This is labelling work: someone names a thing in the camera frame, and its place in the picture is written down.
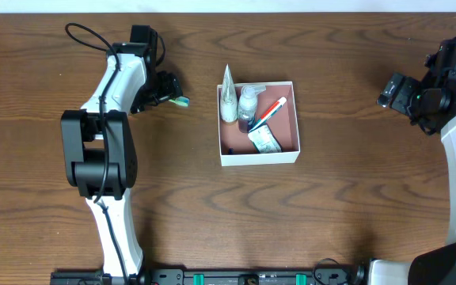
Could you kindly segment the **green white toothbrush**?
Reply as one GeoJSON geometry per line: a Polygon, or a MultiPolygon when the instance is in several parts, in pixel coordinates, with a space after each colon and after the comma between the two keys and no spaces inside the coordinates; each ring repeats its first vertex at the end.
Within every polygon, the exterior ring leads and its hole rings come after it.
{"type": "Polygon", "coordinates": [[[177,106],[187,108],[190,104],[190,99],[187,97],[176,97],[173,99],[169,99],[170,102],[174,103],[177,106]]]}

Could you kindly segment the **white Pantene tube gold cap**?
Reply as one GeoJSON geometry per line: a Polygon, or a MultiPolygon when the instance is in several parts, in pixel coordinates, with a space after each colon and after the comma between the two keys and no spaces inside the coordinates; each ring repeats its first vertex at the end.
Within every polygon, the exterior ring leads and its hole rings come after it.
{"type": "Polygon", "coordinates": [[[219,111],[222,121],[227,124],[238,119],[238,99],[229,65],[223,75],[219,111]]]}

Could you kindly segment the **clear foam pump bottle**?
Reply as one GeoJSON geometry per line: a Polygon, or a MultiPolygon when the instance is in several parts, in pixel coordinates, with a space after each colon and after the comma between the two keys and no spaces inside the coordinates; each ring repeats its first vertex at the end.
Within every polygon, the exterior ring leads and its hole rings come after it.
{"type": "Polygon", "coordinates": [[[245,85],[241,89],[238,102],[238,127],[242,133],[248,133],[255,124],[258,95],[266,90],[265,85],[245,85]]]}

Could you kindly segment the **white pink-lined box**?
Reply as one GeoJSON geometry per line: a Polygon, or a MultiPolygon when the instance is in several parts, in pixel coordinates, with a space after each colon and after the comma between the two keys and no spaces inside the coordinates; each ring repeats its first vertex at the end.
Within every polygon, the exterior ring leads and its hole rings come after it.
{"type": "Polygon", "coordinates": [[[292,82],[265,82],[266,91],[258,98],[256,116],[261,117],[278,99],[287,98],[287,103],[268,121],[273,136],[282,148],[281,153],[260,154],[246,133],[236,123],[218,119],[218,144],[222,166],[286,164],[296,162],[300,154],[295,94],[292,82]]]}

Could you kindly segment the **teal white toothpaste tube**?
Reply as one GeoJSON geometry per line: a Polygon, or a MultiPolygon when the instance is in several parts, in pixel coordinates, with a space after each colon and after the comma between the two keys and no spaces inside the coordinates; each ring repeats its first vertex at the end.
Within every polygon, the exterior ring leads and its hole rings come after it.
{"type": "Polygon", "coordinates": [[[278,99],[255,123],[255,125],[249,130],[249,132],[255,131],[257,128],[265,124],[272,116],[274,116],[285,104],[287,98],[281,97],[278,99]]]}

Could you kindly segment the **green white soap box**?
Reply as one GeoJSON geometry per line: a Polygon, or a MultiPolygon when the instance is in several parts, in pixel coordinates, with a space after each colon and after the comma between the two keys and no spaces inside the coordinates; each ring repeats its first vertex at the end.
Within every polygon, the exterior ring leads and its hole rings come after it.
{"type": "Polygon", "coordinates": [[[281,153],[282,148],[273,136],[267,124],[248,133],[249,140],[260,154],[281,153]]]}

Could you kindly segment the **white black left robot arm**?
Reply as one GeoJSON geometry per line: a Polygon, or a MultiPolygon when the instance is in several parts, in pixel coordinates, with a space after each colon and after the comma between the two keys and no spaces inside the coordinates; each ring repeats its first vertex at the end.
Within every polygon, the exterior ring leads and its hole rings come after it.
{"type": "Polygon", "coordinates": [[[175,74],[157,71],[165,44],[149,25],[134,25],[128,42],[100,46],[105,73],[90,99],[61,117],[66,178],[85,198],[97,223],[104,264],[93,277],[54,274],[53,282],[139,284],[144,253],[131,211],[138,158],[128,117],[172,102],[187,107],[175,74]]]}

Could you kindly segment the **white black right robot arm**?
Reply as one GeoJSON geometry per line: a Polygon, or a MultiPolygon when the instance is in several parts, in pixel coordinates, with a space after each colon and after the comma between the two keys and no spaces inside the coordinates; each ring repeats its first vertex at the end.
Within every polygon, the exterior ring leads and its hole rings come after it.
{"type": "Polygon", "coordinates": [[[456,284],[456,36],[427,57],[421,80],[395,73],[377,102],[407,116],[426,135],[439,135],[446,152],[450,221],[446,244],[410,263],[371,261],[369,284],[456,284]]]}

